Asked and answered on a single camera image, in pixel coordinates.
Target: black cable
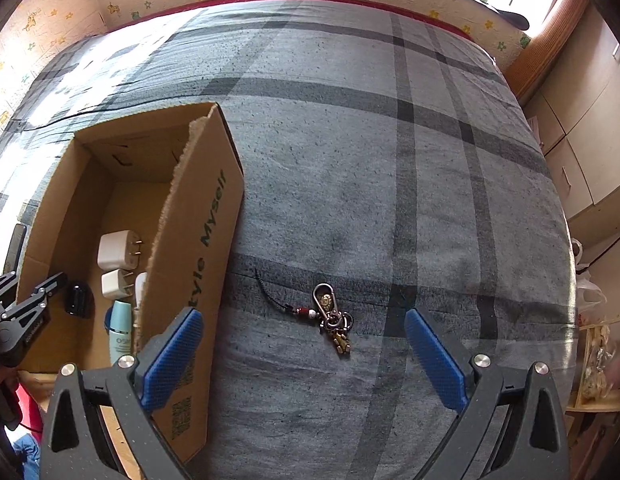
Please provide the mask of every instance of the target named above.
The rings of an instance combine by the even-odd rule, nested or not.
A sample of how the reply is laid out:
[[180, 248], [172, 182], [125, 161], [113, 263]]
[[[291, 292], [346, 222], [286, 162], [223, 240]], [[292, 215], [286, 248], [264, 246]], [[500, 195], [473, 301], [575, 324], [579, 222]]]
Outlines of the black cable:
[[28, 426], [26, 426], [25, 424], [23, 424], [22, 422], [19, 423], [20, 426], [23, 426], [26, 430], [31, 431], [32, 433], [39, 433], [39, 434], [43, 434], [43, 431], [41, 430], [35, 430], [34, 428], [30, 428]]
[[259, 288], [261, 289], [261, 292], [263, 293], [263, 295], [267, 298], [267, 300], [270, 303], [278, 306], [279, 308], [283, 309], [286, 312], [292, 312], [293, 310], [292, 305], [287, 304], [287, 303], [280, 303], [268, 293], [265, 286], [263, 285], [263, 280], [261, 279], [261, 276], [259, 276], [259, 272], [257, 271], [256, 267], [254, 269], [254, 277], [257, 279], [257, 283], [259, 283]]
[[615, 244], [620, 240], [620, 237], [617, 238], [614, 242], [612, 242], [605, 251], [603, 251], [599, 256], [597, 256], [594, 260], [592, 260], [588, 266], [585, 269], [581, 269], [581, 270], [577, 270], [577, 274], [582, 274], [583, 272], [585, 272], [586, 270], [588, 270], [588, 268], [590, 266], [592, 266], [593, 264], [595, 264], [604, 254], [606, 254], [610, 249], [612, 249], [612, 247], [615, 246]]

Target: bed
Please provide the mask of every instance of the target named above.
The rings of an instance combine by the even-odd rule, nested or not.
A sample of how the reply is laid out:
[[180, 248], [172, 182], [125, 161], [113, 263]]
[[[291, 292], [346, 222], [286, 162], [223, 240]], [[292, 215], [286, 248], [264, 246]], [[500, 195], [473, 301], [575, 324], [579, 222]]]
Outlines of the bed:
[[[74, 131], [209, 100], [246, 186], [194, 478], [413, 478], [454, 417], [405, 340], [414, 304], [499, 364], [545, 361], [567, 402], [574, 264], [542, 153], [482, 49], [388, 10], [241, 2], [70, 46], [0, 139], [0, 262]], [[351, 357], [274, 309], [255, 269], [292, 304], [330, 283]]]

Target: open cardboard box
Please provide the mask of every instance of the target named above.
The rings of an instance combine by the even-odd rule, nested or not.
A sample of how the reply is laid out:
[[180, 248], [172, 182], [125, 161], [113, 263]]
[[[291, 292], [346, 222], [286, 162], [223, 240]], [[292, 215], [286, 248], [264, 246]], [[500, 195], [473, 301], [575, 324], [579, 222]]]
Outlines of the open cardboard box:
[[[134, 273], [148, 272], [143, 301], [133, 311], [133, 353], [184, 306], [204, 316], [194, 362], [167, 406], [153, 414], [180, 459], [192, 457], [206, 441], [216, 318], [243, 192], [241, 163], [217, 104], [143, 112], [78, 131], [39, 206], [17, 295], [24, 300], [37, 283], [63, 271], [88, 283], [94, 314], [73, 317], [63, 294], [50, 298], [51, 322], [21, 367], [56, 373], [67, 362], [81, 369], [110, 366], [104, 315], [112, 301], [101, 295], [97, 251], [101, 235], [132, 229], [143, 240]], [[125, 454], [114, 414], [104, 416]], [[128, 471], [134, 464], [122, 462], [138, 477]]]

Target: qr code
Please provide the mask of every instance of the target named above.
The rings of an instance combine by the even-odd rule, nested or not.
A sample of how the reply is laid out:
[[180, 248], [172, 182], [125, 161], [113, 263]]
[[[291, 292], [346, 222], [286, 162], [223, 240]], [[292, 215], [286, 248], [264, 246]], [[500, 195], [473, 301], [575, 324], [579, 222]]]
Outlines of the qr code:
[[181, 378], [179, 379], [179, 382], [174, 387], [174, 389], [178, 390], [182, 386], [187, 386], [193, 380], [194, 380], [194, 355], [192, 356], [190, 361], [188, 361], [188, 365], [186, 366], [186, 369], [183, 371], [183, 374], [181, 375]]
[[190, 427], [190, 409], [192, 407], [192, 397], [186, 397], [172, 405], [172, 439], [177, 438], [181, 433]]

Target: blue textured pad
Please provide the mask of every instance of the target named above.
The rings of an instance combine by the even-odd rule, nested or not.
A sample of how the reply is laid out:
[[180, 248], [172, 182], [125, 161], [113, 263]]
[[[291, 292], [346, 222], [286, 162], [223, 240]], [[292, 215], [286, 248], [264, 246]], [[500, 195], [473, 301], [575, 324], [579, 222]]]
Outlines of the blue textured pad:
[[181, 323], [143, 377], [139, 399], [146, 413], [165, 406], [203, 335], [203, 316], [193, 310]]
[[461, 413], [466, 404], [464, 376], [435, 333], [415, 309], [405, 315], [405, 335], [443, 405]]

